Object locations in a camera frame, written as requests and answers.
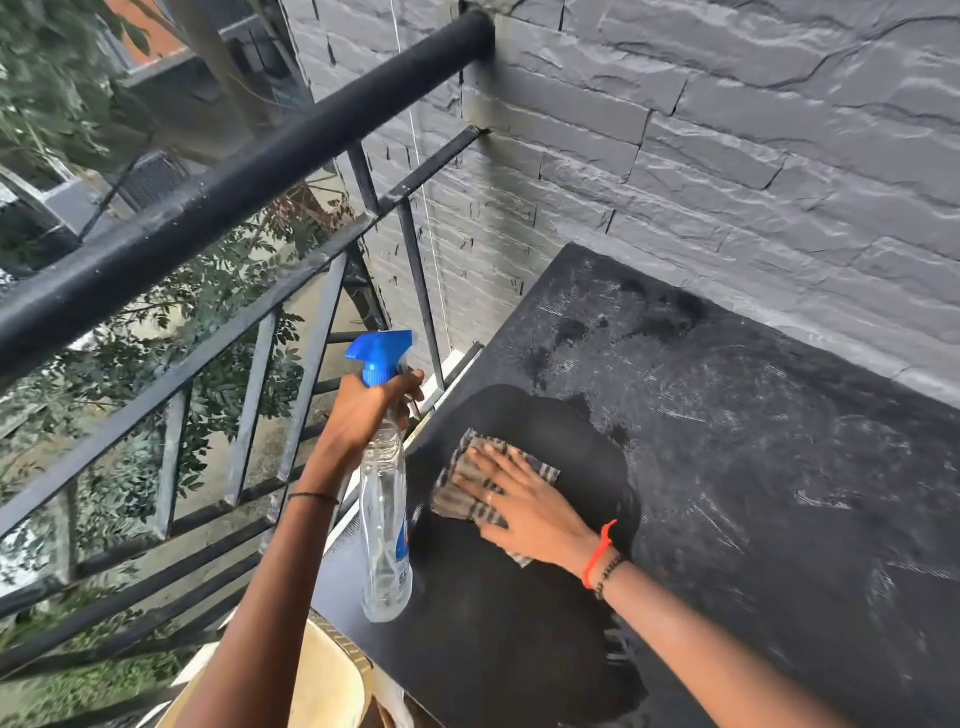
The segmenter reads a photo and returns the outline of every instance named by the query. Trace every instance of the clear plastic bottle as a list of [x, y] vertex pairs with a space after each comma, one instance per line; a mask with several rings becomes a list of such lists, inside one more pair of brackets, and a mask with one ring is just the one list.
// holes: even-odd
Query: clear plastic bottle
[[413, 569], [407, 547], [407, 472], [403, 441], [388, 417], [363, 453], [360, 524], [367, 546], [363, 608], [370, 621], [396, 619], [410, 601]]
[[[369, 387], [396, 375], [400, 360], [413, 345], [412, 331], [379, 331], [359, 337], [347, 358], [364, 362]], [[367, 547], [363, 608], [370, 621], [396, 619], [410, 601], [413, 569], [407, 534], [407, 470], [403, 437], [388, 412], [360, 464], [360, 524]]]

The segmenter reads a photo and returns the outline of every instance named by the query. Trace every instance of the slate tile wall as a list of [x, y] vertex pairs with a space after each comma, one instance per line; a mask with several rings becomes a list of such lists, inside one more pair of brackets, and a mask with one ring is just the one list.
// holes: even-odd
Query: slate tile wall
[[[960, 406], [960, 3], [484, 4], [494, 62], [365, 143], [384, 190], [493, 129], [414, 201], [442, 350], [488, 340], [572, 240]], [[456, 12], [283, 5], [318, 99]], [[396, 219], [366, 246], [422, 330]]]

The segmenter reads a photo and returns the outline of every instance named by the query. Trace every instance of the balcony railing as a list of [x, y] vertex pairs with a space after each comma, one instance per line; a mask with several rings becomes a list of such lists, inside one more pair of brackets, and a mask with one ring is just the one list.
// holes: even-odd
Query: balcony railing
[[[433, 325], [410, 197], [431, 177], [460, 155], [483, 132], [466, 127], [440, 151], [427, 159], [403, 182], [378, 197], [362, 149], [363, 139], [398, 113], [461, 71], [489, 54], [494, 43], [493, 25], [477, 11], [459, 19], [409, 48], [366, 76], [317, 104], [305, 117], [277, 130], [236, 158], [179, 190], [162, 204], [146, 210], [122, 229], [84, 246], [56, 266], [22, 283], [0, 303], [0, 394], [21, 376], [43, 366], [54, 353], [67, 347], [107, 316], [141, 295], [184, 261], [202, 251], [220, 235], [248, 219], [270, 201], [332, 159], [346, 152], [360, 182], [367, 210], [337, 231], [321, 249], [278, 279], [272, 288], [216, 330], [179, 364], [167, 370], [134, 400], [104, 419], [99, 428], [77, 442], [56, 463], [0, 508], [0, 538], [7, 538], [39, 509], [58, 499], [66, 515], [60, 558], [36, 582], [0, 597], [0, 619], [61, 595], [87, 579], [121, 567], [131, 559], [184, 534], [221, 519], [236, 509], [273, 497], [281, 506], [287, 488], [297, 481], [301, 443], [319, 434], [307, 427], [312, 400], [332, 392], [337, 381], [318, 381], [328, 343], [349, 341], [358, 335], [331, 334], [341, 288], [362, 292], [371, 328], [385, 328], [370, 277], [357, 241], [395, 210], [403, 229], [411, 275], [420, 302], [427, 344], [437, 382], [436, 394], [425, 404], [428, 412], [443, 393], [440, 351]], [[260, 397], [271, 359], [277, 319], [283, 306], [304, 285], [325, 273], [321, 302], [312, 322], [310, 344], [302, 357], [302, 378], [292, 405], [285, 447], [276, 476], [245, 486]], [[247, 331], [257, 328], [256, 346], [249, 373], [238, 435], [232, 442], [231, 468], [226, 496], [188, 515], [177, 514], [177, 484], [181, 441], [189, 412], [191, 382], [218, 354]], [[152, 532], [132, 538], [109, 550], [79, 558], [70, 531], [71, 510], [76, 508], [71, 484], [105, 456], [145, 418], [165, 408], [165, 440]], [[345, 502], [338, 518], [351, 503]], [[70, 614], [46, 632], [32, 636], [0, 653], [0, 681], [49, 675], [107, 660], [155, 654], [188, 645], [215, 642], [215, 626], [239, 602], [243, 590], [222, 599], [177, 631], [158, 638], [156, 630], [178, 619], [189, 609], [256, 568], [259, 553], [223, 570], [203, 585], [154, 609], [84, 651], [61, 651], [63, 645], [105, 619], [118, 615], [160, 590], [175, 584], [240, 545], [267, 534], [276, 525], [281, 508], [189, 554], [163, 570], [107, 595]], [[170, 700], [171, 688], [76, 716], [57, 725], [92, 726], [125, 716], [135, 716]]]

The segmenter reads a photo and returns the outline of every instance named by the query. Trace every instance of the rag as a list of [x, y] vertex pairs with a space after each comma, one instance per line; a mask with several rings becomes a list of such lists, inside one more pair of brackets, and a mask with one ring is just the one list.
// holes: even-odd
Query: rag
[[[467, 433], [460, 440], [460, 446], [453, 453], [453, 457], [450, 458], [449, 466], [444, 468], [444, 470], [440, 473], [440, 477], [437, 478], [437, 484], [433, 488], [431, 507], [433, 512], [438, 516], [443, 516], [447, 519], [481, 521], [493, 523], [494, 525], [503, 527], [507, 526], [506, 519], [504, 519], [495, 508], [483, 502], [482, 500], [477, 500], [471, 494], [458, 488], [453, 482], [453, 475], [459, 474], [469, 480], [481, 483], [483, 487], [489, 491], [494, 491], [495, 493], [500, 494], [503, 493], [502, 488], [496, 485], [492, 480], [486, 478], [483, 473], [481, 473], [477, 467], [473, 465], [468, 458], [466, 458], [467, 450], [469, 448], [482, 449], [487, 443], [492, 444], [503, 454], [507, 453], [508, 445], [503, 440], [499, 440], [495, 437], [478, 435], [473, 429], [467, 430]], [[541, 478], [546, 480], [550, 485], [556, 485], [557, 478], [560, 477], [559, 470], [546, 465], [545, 463], [541, 463], [533, 455], [530, 455], [526, 452], [521, 451], [520, 454], [526, 458], [527, 462], [530, 464], [530, 467], [533, 468]], [[520, 556], [516, 553], [510, 553], [510, 556], [522, 567], [525, 567], [532, 561], [532, 559], [526, 556]]]

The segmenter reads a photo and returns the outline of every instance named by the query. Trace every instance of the wire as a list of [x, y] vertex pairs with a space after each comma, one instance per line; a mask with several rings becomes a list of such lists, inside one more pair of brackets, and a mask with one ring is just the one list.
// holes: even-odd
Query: wire
[[100, 201], [97, 205], [97, 211], [93, 213], [93, 217], [86, 221], [86, 225], [80, 231], [80, 234], [77, 235], [77, 244], [83, 245], [84, 240], [90, 234], [90, 231], [93, 230], [93, 227], [100, 222], [100, 218], [104, 216], [104, 212], [107, 211], [107, 208], [113, 203], [113, 199], [117, 196], [117, 193], [120, 191], [120, 187], [123, 186], [124, 182], [127, 181], [127, 177], [130, 176], [133, 169], [136, 167], [136, 164], [144, 158], [147, 152], [150, 151], [151, 145], [154, 143], [154, 132], [150, 131], [147, 134], [146, 140], [140, 146], [139, 151], [133, 155], [133, 158], [128, 162], [127, 166], [124, 167], [123, 172], [120, 173], [120, 176], [117, 178], [117, 181], [110, 186], [109, 192], [104, 195], [104, 199]]
[[[390, 13], [394, 17], [394, 33], [396, 34], [396, 51], [403, 53], [400, 45], [400, 26], [396, 22], [396, 8], [394, 0], [390, 0]], [[414, 126], [413, 108], [407, 110], [410, 116], [410, 133], [414, 137], [414, 153], [417, 155], [417, 166], [420, 167], [420, 147], [417, 144], [417, 128]], [[433, 225], [430, 222], [430, 205], [426, 199], [426, 182], [420, 188], [420, 194], [423, 196], [423, 214], [426, 215], [426, 228], [430, 233], [430, 253], [433, 255], [433, 267], [437, 271], [437, 289], [440, 291], [440, 310], [444, 315], [444, 333], [446, 334], [446, 348], [449, 352], [453, 351], [453, 344], [450, 342], [450, 323], [446, 318], [446, 303], [444, 302], [444, 280], [440, 272], [440, 261], [437, 259], [437, 240], [433, 236]]]

